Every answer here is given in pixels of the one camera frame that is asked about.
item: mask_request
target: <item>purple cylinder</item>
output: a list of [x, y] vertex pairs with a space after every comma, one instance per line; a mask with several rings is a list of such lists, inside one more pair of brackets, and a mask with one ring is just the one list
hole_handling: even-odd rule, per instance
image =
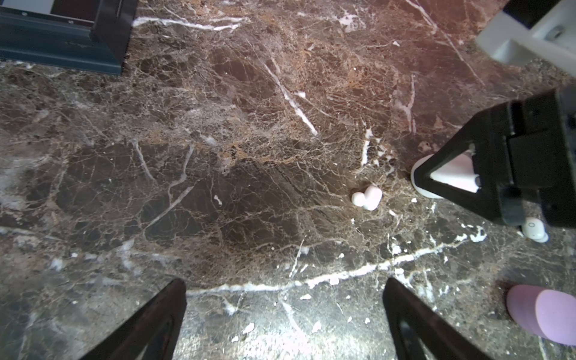
[[576, 346], [576, 298], [572, 295], [539, 286], [517, 285], [508, 292], [506, 307], [524, 330]]

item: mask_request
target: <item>screw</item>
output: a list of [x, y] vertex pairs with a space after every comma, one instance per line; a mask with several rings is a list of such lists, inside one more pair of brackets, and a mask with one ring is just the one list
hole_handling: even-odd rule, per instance
[[564, 34], [564, 31], [566, 31], [565, 27], [562, 25], [557, 25], [546, 34], [545, 39], [548, 41], [557, 40], [559, 37], [561, 37], [562, 34]]

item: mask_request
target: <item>dark metal frame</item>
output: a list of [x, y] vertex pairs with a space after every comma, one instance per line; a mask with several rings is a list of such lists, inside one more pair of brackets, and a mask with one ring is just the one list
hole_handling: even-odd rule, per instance
[[398, 360], [427, 360], [420, 340], [439, 360], [491, 360], [395, 278], [382, 300]]
[[0, 7], [0, 59], [120, 75], [138, 0], [100, 0], [94, 21]]
[[186, 310], [186, 286], [171, 281], [80, 360], [170, 360]]
[[[473, 193], [430, 174], [472, 150]], [[416, 186], [502, 225], [525, 222], [523, 200], [552, 226], [576, 228], [576, 86], [483, 110], [414, 171]]]

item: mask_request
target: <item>white cylindrical object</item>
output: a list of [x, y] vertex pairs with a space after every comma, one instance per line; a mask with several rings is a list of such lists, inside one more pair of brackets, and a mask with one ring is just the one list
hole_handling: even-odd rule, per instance
[[[414, 183], [414, 170], [416, 170], [431, 156], [432, 155], [423, 157], [418, 160], [416, 164], [414, 164], [410, 173], [410, 179], [412, 181], [412, 186], [414, 186], [420, 195], [432, 199], [442, 199], [441, 196], [438, 196], [428, 190], [424, 190], [423, 188], [417, 187]], [[476, 184], [476, 178], [478, 175], [474, 173], [472, 159], [464, 154], [460, 154], [452, 159], [449, 163], [445, 164], [430, 174], [430, 177], [432, 180], [435, 180], [439, 183], [448, 184], [469, 192], [477, 192], [479, 189], [478, 185]]]
[[378, 204], [380, 204], [380, 200], [382, 199], [382, 190], [375, 186], [368, 186], [368, 189], [364, 192], [364, 197], [366, 198], [364, 208], [373, 211], [378, 207]]
[[352, 194], [352, 204], [356, 206], [364, 206], [366, 203], [366, 197], [363, 192], [355, 192]]
[[535, 242], [546, 242], [549, 239], [544, 223], [537, 218], [526, 218], [526, 222], [522, 225], [522, 233]]

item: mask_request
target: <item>purple object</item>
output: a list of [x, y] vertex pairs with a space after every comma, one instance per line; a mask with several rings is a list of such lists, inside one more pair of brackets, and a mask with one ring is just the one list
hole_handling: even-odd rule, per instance
[[576, 346], [576, 298], [572, 295], [540, 286], [517, 285], [508, 292], [506, 307], [524, 330]]

